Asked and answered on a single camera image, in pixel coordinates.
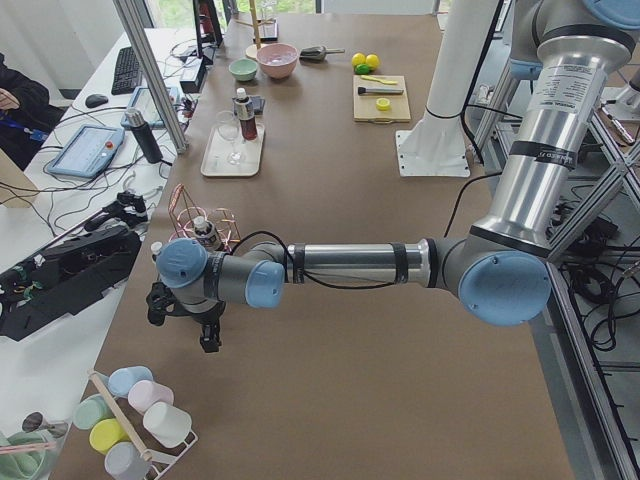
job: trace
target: keyboard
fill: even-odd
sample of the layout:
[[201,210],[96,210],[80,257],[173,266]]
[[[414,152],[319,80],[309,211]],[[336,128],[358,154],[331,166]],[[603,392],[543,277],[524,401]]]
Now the keyboard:
[[112,95],[131,93],[142,82],[140,63],[132,47],[125,47],[118,52],[116,68],[113,72]]

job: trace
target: yellow cup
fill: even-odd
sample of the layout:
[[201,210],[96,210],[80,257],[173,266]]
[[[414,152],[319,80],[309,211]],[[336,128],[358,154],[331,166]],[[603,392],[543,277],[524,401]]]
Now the yellow cup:
[[129,437],[115,418],[102,420],[91,429],[89,444],[106,455],[116,443],[128,441]]

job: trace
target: label on robot arm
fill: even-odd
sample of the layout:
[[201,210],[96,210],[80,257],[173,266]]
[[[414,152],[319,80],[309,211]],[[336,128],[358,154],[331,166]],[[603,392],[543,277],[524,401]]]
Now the label on robot arm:
[[542,69],[529,110],[556,110],[579,114],[586,101],[591,101],[592,85],[597,71],[584,65],[560,65]]

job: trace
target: person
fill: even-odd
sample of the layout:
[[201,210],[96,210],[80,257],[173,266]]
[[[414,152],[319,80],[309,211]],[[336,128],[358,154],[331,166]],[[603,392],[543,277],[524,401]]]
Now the person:
[[0,53],[0,149],[21,170],[27,168],[63,113],[49,105],[45,86],[8,68]]

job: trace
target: white wall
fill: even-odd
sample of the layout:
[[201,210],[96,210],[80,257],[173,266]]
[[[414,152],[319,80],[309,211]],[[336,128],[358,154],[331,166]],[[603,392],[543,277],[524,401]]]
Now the white wall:
[[5,63],[58,89],[80,89],[123,29],[111,0],[1,0]]
[[322,0],[322,12],[423,15],[433,13],[435,0]]

